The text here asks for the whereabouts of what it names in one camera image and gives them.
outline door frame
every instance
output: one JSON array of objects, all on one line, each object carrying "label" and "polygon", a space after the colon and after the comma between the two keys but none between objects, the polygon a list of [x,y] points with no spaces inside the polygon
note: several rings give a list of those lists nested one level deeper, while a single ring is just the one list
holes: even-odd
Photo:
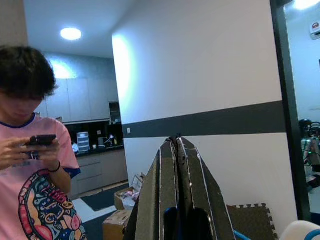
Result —
[{"label": "door frame", "polygon": [[293,2],[293,0],[270,0],[270,5],[297,217],[299,220],[311,221],[311,210],[302,156],[301,134],[284,10],[284,6],[290,2]]}]

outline kitchen counter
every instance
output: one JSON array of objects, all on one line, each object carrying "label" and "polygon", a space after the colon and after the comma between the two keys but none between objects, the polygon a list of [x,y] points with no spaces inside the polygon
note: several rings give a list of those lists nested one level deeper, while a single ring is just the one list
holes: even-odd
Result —
[{"label": "kitchen counter", "polygon": [[96,149],[91,149],[89,151],[76,152],[75,156],[77,158],[81,158],[84,156],[90,156],[90,155],[94,155],[94,154],[102,154],[102,153],[121,150],[121,149],[124,149],[123,145],[117,145],[117,146],[111,146],[111,147],[98,147]]}]

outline young man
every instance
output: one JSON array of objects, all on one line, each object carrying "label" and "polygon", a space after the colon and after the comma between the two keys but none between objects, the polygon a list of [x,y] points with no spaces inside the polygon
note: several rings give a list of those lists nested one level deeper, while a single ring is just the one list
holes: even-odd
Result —
[{"label": "young man", "polygon": [[[69,132],[34,114],[55,86],[39,51],[0,47],[0,240],[87,239],[66,196],[80,173]],[[56,139],[50,146],[25,145],[37,135]],[[34,153],[37,159],[30,159]]]}]

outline graphic print t-shirt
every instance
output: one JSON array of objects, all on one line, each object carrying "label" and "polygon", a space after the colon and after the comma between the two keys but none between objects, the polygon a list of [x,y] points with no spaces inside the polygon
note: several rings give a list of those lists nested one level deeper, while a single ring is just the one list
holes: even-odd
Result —
[{"label": "graphic print t-shirt", "polygon": [[[73,178],[80,173],[68,130],[51,118],[33,115],[21,127],[0,122],[0,141],[55,134],[61,167]],[[0,170],[0,240],[86,240],[73,203],[49,178],[41,160],[30,159]]]}]

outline smartphone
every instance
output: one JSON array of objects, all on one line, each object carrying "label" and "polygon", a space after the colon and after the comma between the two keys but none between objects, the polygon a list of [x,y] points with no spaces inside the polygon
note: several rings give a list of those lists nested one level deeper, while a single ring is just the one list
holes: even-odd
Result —
[{"label": "smartphone", "polygon": [[30,138],[30,142],[26,143],[26,146],[50,146],[57,138],[56,135],[37,135]]}]

